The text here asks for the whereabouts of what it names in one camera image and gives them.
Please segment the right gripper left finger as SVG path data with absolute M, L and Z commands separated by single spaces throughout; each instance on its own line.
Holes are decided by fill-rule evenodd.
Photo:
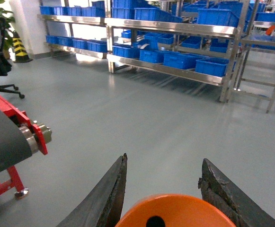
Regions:
M 114 227 L 121 217 L 127 175 L 127 154 L 120 156 L 86 198 L 59 227 Z

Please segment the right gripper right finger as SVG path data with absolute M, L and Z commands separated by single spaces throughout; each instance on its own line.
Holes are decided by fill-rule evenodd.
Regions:
M 275 219 L 261 209 L 209 159 L 198 180 L 202 199 L 222 211 L 237 227 L 275 227 Z

